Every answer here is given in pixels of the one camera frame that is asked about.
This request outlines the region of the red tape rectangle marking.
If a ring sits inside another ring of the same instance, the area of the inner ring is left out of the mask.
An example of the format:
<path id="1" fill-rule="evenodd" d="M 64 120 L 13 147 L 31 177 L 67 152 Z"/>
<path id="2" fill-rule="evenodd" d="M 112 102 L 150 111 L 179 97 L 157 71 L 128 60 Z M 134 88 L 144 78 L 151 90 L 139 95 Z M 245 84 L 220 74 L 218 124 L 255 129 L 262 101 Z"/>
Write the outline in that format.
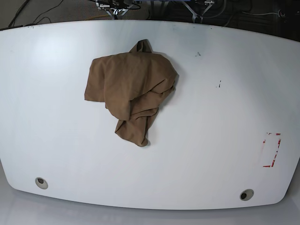
<path id="1" fill-rule="evenodd" d="M 262 154 L 260 164 L 263 168 L 274 166 L 278 150 L 280 147 L 281 133 L 267 133 L 262 144 Z"/>

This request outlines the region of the grey table grommet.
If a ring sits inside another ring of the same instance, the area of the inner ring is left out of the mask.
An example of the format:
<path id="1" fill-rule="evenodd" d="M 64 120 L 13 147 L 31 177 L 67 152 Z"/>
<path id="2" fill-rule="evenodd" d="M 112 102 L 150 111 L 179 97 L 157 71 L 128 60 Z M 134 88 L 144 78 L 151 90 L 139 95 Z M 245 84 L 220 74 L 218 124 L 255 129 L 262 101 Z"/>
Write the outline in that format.
<path id="1" fill-rule="evenodd" d="M 43 179 L 43 178 L 37 177 L 37 178 L 35 179 L 35 183 L 36 183 L 36 185 L 37 185 L 40 189 L 45 190 L 45 189 L 48 188 L 48 183 L 47 183 L 47 181 L 46 181 L 45 179 Z"/>
<path id="2" fill-rule="evenodd" d="M 252 189 L 246 189 L 240 194 L 240 199 L 242 201 L 250 200 L 254 195 L 254 191 Z"/>

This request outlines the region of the grey table grommet left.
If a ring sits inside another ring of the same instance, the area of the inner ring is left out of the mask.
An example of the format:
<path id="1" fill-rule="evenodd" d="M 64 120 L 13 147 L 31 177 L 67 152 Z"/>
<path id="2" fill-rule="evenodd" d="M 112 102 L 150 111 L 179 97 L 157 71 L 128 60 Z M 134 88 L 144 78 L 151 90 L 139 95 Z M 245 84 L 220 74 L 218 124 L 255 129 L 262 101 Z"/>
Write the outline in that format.
<path id="1" fill-rule="evenodd" d="M 36 183 L 36 185 L 37 185 L 40 189 L 45 190 L 45 189 L 48 188 L 48 183 L 47 183 L 47 181 L 46 181 L 45 179 L 43 179 L 43 178 L 37 177 L 37 178 L 35 179 L 35 183 Z"/>

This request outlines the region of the metal robot stand left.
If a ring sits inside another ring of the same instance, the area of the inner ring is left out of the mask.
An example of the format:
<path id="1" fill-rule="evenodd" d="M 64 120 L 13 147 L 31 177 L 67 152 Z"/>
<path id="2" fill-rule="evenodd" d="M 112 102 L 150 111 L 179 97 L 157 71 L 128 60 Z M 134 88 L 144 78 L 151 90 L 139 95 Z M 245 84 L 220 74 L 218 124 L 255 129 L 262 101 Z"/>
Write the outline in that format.
<path id="1" fill-rule="evenodd" d="M 129 10 L 139 10 L 141 6 L 134 0 L 94 0 L 99 10 L 105 11 L 113 20 L 123 17 Z"/>

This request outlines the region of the grey table grommet right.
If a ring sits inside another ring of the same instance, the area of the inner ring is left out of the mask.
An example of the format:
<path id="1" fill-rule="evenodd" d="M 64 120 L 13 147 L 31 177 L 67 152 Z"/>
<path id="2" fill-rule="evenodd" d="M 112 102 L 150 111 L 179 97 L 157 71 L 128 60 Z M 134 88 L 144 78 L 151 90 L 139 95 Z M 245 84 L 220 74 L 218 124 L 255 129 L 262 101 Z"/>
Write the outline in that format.
<path id="1" fill-rule="evenodd" d="M 240 199 L 242 201 L 250 200 L 254 195 L 254 191 L 252 189 L 246 189 L 240 194 Z"/>

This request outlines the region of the brown t-shirt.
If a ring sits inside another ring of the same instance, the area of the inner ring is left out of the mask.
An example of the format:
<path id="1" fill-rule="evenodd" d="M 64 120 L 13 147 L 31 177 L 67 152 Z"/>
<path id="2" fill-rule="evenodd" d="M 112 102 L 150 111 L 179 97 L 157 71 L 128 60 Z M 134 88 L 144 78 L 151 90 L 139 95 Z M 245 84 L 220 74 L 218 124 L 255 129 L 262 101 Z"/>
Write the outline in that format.
<path id="1" fill-rule="evenodd" d="M 160 105 L 175 90 L 177 76 L 171 62 L 153 52 L 149 41 L 144 39 L 129 52 L 94 59 L 84 99 L 104 102 L 118 119 L 115 133 L 144 147 Z"/>

